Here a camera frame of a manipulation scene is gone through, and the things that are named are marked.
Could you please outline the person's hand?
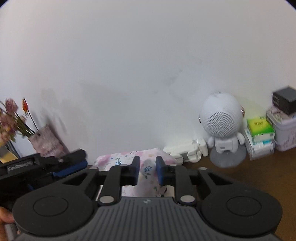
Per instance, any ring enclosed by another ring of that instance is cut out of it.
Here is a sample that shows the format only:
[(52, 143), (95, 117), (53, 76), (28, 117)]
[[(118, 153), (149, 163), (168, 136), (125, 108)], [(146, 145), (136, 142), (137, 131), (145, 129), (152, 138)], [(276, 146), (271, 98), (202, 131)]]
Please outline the person's hand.
[(14, 220), (13, 214), (7, 209), (5, 209), (4, 207), (1, 207), (0, 208), (0, 240), (1, 241), (8, 240), (4, 226), (6, 224), (10, 224), (14, 222), (15, 220)]

